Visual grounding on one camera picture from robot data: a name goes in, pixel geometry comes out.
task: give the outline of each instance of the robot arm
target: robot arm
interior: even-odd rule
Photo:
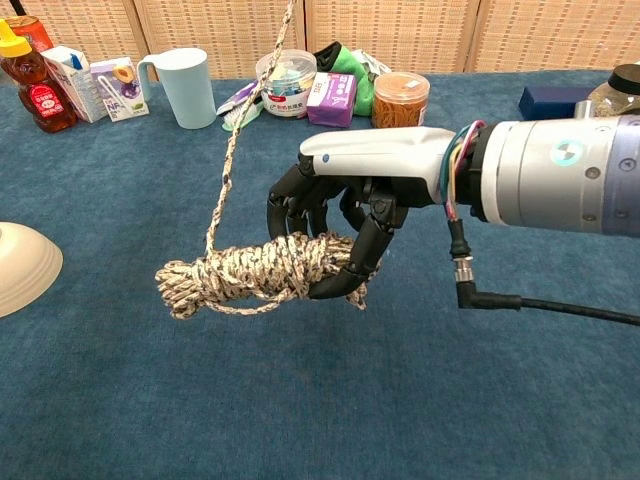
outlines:
[[[442,165],[455,141],[452,131],[411,127],[327,132],[301,144],[299,163],[269,192],[270,236],[326,232],[327,201],[340,194],[340,209],[358,231],[350,264],[312,286],[311,298],[353,291],[410,208],[443,203]],[[452,181],[456,202],[484,222],[640,236],[639,161],[640,116],[502,122],[479,129]],[[465,293],[465,281],[473,282],[470,250],[461,222],[449,226],[461,247],[453,255],[460,306],[492,308],[487,298],[464,300],[473,293]]]

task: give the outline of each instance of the blue box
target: blue box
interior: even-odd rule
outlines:
[[[525,120],[573,118],[576,103],[597,87],[525,87],[518,104]]]

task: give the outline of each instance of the rope bundle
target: rope bundle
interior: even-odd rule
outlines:
[[[288,2],[269,67],[243,105],[229,138],[222,188],[207,230],[206,255],[193,263],[171,261],[156,273],[158,289],[165,304],[171,309],[171,315],[176,319],[188,319],[204,306],[226,314],[253,315],[268,312],[283,302],[307,297],[311,284],[336,275],[349,261],[353,241],[333,233],[318,238],[292,234],[279,237],[263,246],[215,249],[216,231],[232,187],[231,167],[240,125],[278,63],[295,3],[296,0]],[[363,283],[347,296],[347,300],[359,309],[364,309],[366,292],[366,285]],[[267,303],[256,308],[225,305],[252,296]]]

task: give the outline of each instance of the honey bottle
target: honey bottle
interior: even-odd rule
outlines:
[[[19,83],[18,96],[42,130],[59,132],[78,119],[64,91],[49,76],[44,58],[0,19],[0,66]]]

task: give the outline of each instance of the colored wires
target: colored wires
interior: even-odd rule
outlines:
[[[476,120],[460,130],[449,142],[442,157],[440,165],[440,194],[445,207],[445,213],[449,220],[458,218],[456,208],[456,175],[460,174],[464,168],[465,159],[469,152],[469,147],[478,131],[485,127],[486,123]]]

